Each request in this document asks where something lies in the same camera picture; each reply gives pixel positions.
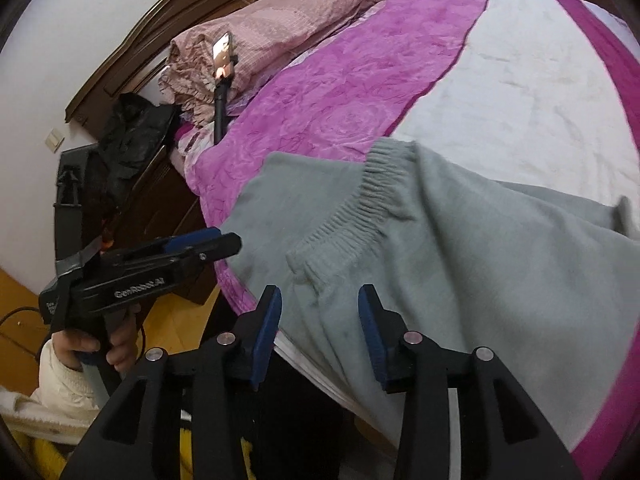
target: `pink pillow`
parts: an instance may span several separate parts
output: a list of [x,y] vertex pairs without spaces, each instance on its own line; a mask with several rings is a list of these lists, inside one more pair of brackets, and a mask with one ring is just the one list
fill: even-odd
[[196,25],[171,42],[159,86],[170,103],[193,112],[195,124],[213,119],[212,46],[231,31],[239,62],[228,100],[274,63],[285,66],[380,0],[259,0],[228,16]]

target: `white wall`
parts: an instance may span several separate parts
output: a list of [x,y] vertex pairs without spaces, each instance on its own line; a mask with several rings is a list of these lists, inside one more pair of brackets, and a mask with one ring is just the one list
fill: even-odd
[[158,0],[33,0],[0,53],[0,267],[40,292],[54,276],[53,208],[61,150],[91,139],[65,107]]

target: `human hand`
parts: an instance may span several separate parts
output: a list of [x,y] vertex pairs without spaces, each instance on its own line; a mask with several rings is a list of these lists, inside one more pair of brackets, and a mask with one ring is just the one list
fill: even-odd
[[[112,348],[107,352],[107,362],[120,373],[128,372],[136,363],[137,338],[136,317],[129,312],[118,328],[109,336]],[[97,339],[75,328],[52,334],[51,341],[58,360],[72,370],[81,369],[80,361],[75,352],[95,352],[100,349],[100,342]]]

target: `wooden bed frame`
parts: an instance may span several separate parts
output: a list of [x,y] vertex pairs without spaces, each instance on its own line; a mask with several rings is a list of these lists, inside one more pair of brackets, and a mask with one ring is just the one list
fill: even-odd
[[[66,108],[66,120],[78,122],[99,140],[118,96],[139,92],[158,75],[175,36],[254,1],[160,0],[82,86]],[[137,180],[121,214],[108,226],[115,240],[113,248],[132,247],[204,227],[200,201],[169,162],[166,149],[156,154]],[[202,304],[215,285],[215,273],[207,268],[197,279],[184,284],[177,294]],[[143,312],[150,307],[151,304],[143,305]]]

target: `black cable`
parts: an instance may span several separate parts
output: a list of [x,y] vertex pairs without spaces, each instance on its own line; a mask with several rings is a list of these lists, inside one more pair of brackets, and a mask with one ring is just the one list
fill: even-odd
[[4,324],[4,322],[9,319],[11,316],[18,314],[19,312],[37,312],[40,314],[40,311],[34,306],[19,306],[18,308],[14,308],[8,314],[5,314],[0,318],[0,327]]

